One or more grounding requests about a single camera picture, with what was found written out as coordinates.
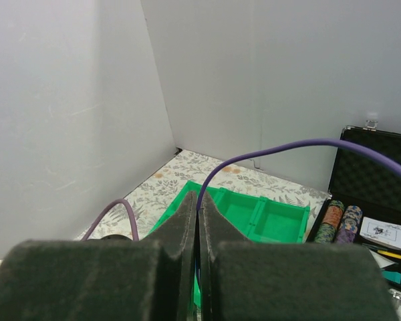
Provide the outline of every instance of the leaf pattern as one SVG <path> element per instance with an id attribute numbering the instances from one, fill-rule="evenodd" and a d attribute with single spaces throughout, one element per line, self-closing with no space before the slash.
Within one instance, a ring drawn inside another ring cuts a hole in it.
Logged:
<path id="1" fill-rule="evenodd" d="M 207 175 L 220 163 L 218 159 L 183 150 L 133 190 L 126 199 L 134 211 L 140 238 L 149 233 L 187 181 L 202 184 Z M 263 196 L 300 207 L 310 206 L 308 231 L 323 201 L 328 197 L 325 192 L 237 165 L 228 166 L 219 172 L 210 186 L 224 187 L 230 191 L 255 197 Z M 80 239 L 87 229 L 76 239 Z M 122 205 L 110 210 L 92 233 L 92 237 L 98 239 L 109 234 L 132 237 L 128 214 Z"/>

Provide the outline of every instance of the black foam pad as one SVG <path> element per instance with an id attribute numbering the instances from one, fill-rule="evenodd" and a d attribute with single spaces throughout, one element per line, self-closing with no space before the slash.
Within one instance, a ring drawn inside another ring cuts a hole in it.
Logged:
<path id="1" fill-rule="evenodd" d="M 18 245 L 0 267 L 0 320 L 190 320 L 195 203 L 138 242 Z"/>
<path id="2" fill-rule="evenodd" d="M 215 267 L 221 320 L 398 320 L 360 246 L 223 242 Z"/>

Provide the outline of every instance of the white panel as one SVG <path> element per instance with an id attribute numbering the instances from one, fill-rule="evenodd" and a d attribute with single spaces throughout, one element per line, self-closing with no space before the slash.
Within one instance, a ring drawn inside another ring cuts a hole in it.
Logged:
<path id="1" fill-rule="evenodd" d="M 76 236 L 174 151 L 139 0 L 0 1 L 0 257 Z"/>
<path id="2" fill-rule="evenodd" d="M 250 2 L 142 4 L 177 146 L 218 158 L 259 147 Z"/>
<path id="3" fill-rule="evenodd" d="M 177 145 L 228 158 L 335 137 L 376 113 L 401 132 L 401 0 L 142 0 Z M 327 188 L 336 150 L 263 157 Z"/>

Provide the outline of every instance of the poker chip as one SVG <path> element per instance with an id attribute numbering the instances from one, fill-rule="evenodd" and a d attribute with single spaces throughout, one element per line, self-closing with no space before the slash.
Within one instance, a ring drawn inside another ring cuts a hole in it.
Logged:
<path id="1" fill-rule="evenodd" d="M 318 232 L 316 233 L 313 242 L 321 244 L 331 243 L 334 239 L 335 234 L 336 234 L 336 229 L 333 225 L 330 225 L 328 223 L 322 223 L 319 226 Z"/>
<path id="2" fill-rule="evenodd" d="M 356 233 L 349 229 L 340 229 L 336 236 L 335 243 L 353 243 L 355 241 Z"/>
<path id="3" fill-rule="evenodd" d="M 355 205 L 348 206 L 342 217 L 336 243 L 353 243 L 361 223 L 362 210 Z"/>
<path id="4" fill-rule="evenodd" d="M 344 205 L 341 201 L 331 201 L 327 208 L 327 212 L 323 218 L 322 223 L 327 223 L 334 226 L 335 229 L 339 227 L 340 219 L 342 218 Z"/>

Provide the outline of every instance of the green plastic tray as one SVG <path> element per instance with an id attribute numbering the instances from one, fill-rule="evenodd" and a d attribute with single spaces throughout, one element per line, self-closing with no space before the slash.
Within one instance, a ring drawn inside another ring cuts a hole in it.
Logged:
<path id="1" fill-rule="evenodd" d="M 180 206 L 189 191 L 199 194 L 201 185 L 188 181 L 152 230 L 165 222 Z M 253 197 L 227 189 L 207 187 L 220 213 L 252 241 L 263 243 L 301 243 L 306 231 L 309 207 L 298 207 Z M 194 280 L 194 302 L 201 306 L 201 292 Z"/>

